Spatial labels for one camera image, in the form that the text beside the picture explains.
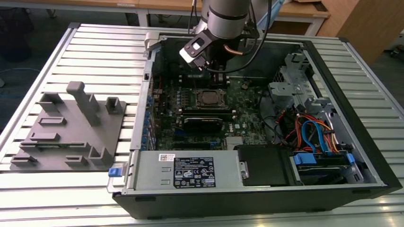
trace motherboard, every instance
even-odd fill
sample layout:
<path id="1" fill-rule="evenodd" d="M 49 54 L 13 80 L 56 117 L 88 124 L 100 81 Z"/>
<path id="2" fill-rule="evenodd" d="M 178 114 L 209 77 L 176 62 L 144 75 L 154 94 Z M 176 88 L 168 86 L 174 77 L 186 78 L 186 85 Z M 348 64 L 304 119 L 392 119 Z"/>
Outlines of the motherboard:
<path id="1" fill-rule="evenodd" d="M 240 78 L 228 87 L 204 89 L 200 79 L 156 83 L 158 150 L 224 150 L 232 138 L 242 144 L 266 144 L 258 119 L 261 88 Z"/>

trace barcode sticker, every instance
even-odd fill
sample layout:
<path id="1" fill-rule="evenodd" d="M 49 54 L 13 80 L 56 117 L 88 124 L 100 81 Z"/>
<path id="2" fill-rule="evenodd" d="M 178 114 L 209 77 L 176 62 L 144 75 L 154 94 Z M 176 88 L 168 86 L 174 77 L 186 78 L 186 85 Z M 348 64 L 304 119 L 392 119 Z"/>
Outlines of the barcode sticker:
<path id="1" fill-rule="evenodd" d="M 134 7 L 134 4 L 116 3 L 117 6 Z"/>

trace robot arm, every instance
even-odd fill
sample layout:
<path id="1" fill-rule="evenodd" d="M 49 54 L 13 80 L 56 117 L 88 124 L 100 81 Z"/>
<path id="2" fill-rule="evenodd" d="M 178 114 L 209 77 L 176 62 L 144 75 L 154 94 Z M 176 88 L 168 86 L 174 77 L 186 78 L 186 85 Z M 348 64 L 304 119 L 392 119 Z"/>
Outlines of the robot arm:
<path id="1" fill-rule="evenodd" d="M 277 0 L 268 6 L 269 15 L 257 24 L 273 22 L 284 0 Z M 253 5 L 270 4 L 268 0 L 253 0 Z M 180 50 L 185 62 L 200 70 L 224 69 L 225 62 L 237 52 L 240 39 L 256 39 L 258 36 L 256 24 L 246 23 L 250 0 L 204 0 L 201 20 L 194 29 L 197 35 Z"/>

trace wire bundle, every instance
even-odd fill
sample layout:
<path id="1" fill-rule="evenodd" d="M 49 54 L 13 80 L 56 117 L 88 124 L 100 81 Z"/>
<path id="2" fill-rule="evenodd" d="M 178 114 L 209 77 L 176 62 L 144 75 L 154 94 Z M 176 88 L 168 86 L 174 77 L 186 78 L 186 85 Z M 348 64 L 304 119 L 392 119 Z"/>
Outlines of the wire bundle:
<path id="1" fill-rule="evenodd" d="M 300 118 L 305 118 L 308 121 L 305 121 L 302 124 L 300 123 L 298 119 Z M 326 141 L 326 145 L 330 149 L 332 153 L 338 152 L 336 145 L 334 145 L 334 134 L 333 131 L 330 129 L 330 127 L 318 119 L 316 119 L 313 116 L 308 115 L 308 114 L 297 114 L 296 117 L 296 121 L 294 121 L 294 132 L 297 134 L 297 150 L 301 147 L 301 143 L 302 140 L 305 141 L 305 143 L 309 145 L 309 149 L 313 151 L 313 145 L 308 142 L 305 138 L 305 125 L 306 124 L 313 124 L 316 126 L 316 130 L 318 133 L 318 141 L 320 141 L 320 146 L 322 151 L 328 151 L 328 148 L 324 144 L 324 140 Z"/>

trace table leg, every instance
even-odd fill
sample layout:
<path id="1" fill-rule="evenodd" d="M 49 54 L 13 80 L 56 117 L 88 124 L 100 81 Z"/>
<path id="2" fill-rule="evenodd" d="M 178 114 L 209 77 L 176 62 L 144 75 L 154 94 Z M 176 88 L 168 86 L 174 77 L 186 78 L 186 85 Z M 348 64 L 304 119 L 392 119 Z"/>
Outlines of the table leg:
<path id="1" fill-rule="evenodd" d="M 149 14 L 145 9 L 137 9 L 138 25 L 140 27 L 149 27 Z"/>
<path id="2" fill-rule="evenodd" d="M 49 18 L 52 18 L 52 19 L 56 18 L 56 10 L 54 9 L 46 9 L 46 13 L 49 15 Z"/>
<path id="3" fill-rule="evenodd" d="M 322 25 L 324 18 L 314 18 L 304 35 L 316 36 Z"/>

